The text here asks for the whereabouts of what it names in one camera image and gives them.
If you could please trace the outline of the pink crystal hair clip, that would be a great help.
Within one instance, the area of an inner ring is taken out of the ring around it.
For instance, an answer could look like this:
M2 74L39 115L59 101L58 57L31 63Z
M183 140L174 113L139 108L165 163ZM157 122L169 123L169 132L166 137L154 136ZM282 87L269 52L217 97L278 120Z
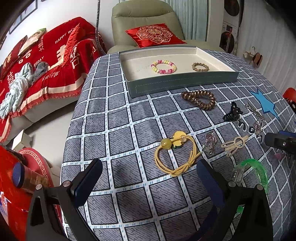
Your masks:
M255 121L252 126L249 126L248 132L250 134L260 135L262 132L262 122L261 121Z

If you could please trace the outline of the silver hair clip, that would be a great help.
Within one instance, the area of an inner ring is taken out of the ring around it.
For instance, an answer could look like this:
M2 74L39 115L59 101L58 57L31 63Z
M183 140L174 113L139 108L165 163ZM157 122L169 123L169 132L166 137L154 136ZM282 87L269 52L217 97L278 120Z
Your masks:
M251 111L258 119L260 119L261 121L266 122L264 116L249 102L247 102L245 104L245 107Z

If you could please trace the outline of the clear chain hair clip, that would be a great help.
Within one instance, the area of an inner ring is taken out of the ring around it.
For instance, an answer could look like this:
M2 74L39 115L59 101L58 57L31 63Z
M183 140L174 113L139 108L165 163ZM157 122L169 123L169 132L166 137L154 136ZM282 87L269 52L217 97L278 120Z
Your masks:
M217 144L217 142L218 142L218 137L215 131L208 132L205 135L205 141L202 146L202 151L208 155L212 154L214 152L215 145Z

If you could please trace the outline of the cream jewelry tray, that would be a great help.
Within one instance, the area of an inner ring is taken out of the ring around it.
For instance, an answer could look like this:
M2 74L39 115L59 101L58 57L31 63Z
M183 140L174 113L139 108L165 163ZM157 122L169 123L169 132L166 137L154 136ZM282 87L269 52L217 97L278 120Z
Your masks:
M195 46L158 46L119 53L123 76L132 98L166 90L233 83L238 71L217 57L216 51ZM151 65L168 60L177 67L174 73L159 74Z

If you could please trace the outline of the beige rabbit hair clip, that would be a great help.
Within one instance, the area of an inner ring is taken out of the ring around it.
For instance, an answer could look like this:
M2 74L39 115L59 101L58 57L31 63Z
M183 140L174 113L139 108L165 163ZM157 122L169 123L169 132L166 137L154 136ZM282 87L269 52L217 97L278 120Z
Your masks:
M223 143L221 148L227 153L226 156L230 157L233 156L237 150L242 149L248 139L248 135L244 137L237 136L234 140Z

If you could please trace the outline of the red round stool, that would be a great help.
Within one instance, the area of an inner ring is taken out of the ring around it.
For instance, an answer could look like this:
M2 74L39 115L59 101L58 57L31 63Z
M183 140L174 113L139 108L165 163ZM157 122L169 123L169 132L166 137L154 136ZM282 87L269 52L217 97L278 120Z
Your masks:
M23 148L19 152L23 158L27 161L26 166L32 171L46 177L49 182L50 187L54 187L52 180L52 165L35 149L33 148Z

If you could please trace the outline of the black claw hair clip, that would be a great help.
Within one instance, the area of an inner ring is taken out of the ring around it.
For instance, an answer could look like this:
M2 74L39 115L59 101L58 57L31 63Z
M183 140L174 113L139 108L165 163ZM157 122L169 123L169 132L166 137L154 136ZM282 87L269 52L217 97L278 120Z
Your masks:
M232 122L232 121L238 120L242 114L243 114L243 111L233 101L231 102L231 109L229 113L225 114L222 119L225 122Z

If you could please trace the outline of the white small stool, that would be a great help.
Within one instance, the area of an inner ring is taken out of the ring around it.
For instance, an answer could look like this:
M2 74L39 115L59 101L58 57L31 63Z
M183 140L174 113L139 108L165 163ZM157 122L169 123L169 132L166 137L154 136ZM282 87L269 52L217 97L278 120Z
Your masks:
M23 148L30 148L33 143L33 138L30 137L22 130L13 140L12 149L16 152Z

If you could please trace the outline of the grey checked tablecloth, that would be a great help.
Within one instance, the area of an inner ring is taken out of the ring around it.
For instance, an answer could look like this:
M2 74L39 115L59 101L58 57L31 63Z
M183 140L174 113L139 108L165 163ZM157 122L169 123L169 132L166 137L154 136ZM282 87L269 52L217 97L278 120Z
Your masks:
M103 171L87 202L79 208L99 240L185 240L195 233L212 208L195 166L172 177L155 164L154 153L163 138L184 131L201 148L208 132L218 142L201 157L231 178L240 162L257 159L267 172L267 198L273 238L282 240L295 221L295 158L277 157L264 136L295 131L295 114L280 92L259 72L239 58L217 52L217 57L238 71L234 83L200 86L212 92L216 106L198 109L181 97L181 90L131 98L118 54L100 57L90 69L75 107L65 143L61 181L72 180L95 158ZM236 121L225 122L231 102L243 111ZM258 119L245 104L251 103L265 118ZM249 126L262 122L260 135ZM249 136L245 146L227 157L221 145L237 136Z

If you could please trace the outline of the light blue clothes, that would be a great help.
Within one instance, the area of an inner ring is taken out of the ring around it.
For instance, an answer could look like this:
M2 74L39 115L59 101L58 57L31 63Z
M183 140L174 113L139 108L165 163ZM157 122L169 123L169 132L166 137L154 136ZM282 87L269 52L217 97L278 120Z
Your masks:
M16 111L23 102L23 98L28 89L39 77L45 74L48 69L49 65L44 61L37 64L36 70L33 70L31 63L23 65L20 72L15 74L15 79L10 84L10 90L1 103L1 119L5 119L10 112Z

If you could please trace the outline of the red blanket sofa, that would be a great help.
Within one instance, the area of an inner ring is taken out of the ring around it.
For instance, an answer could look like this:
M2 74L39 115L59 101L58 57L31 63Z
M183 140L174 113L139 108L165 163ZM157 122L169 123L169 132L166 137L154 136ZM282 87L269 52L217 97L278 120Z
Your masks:
M20 40L1 66L1 143L76 101L106 52L100 33L80 16Z

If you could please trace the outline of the washing machine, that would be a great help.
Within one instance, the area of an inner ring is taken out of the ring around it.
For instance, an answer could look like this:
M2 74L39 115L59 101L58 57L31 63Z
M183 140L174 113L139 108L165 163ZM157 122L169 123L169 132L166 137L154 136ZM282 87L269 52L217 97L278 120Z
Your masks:
M237 55L239 28L244 11L244 1L225 0L220 45L226 53Z

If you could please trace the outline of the white curtain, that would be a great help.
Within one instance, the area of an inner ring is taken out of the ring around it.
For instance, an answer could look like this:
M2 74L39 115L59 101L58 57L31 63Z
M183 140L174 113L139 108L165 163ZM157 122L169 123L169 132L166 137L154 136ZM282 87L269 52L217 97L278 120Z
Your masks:
M207 0L165 1L177 15L185 39L205 41L208 25Z

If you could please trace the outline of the red embroidered cushion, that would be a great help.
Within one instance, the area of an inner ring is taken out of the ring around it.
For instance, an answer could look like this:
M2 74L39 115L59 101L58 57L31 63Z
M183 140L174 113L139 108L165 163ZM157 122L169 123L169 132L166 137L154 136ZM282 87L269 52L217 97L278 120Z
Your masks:
M139 48L161 45L186 44L165 23L137 27L125 31Z

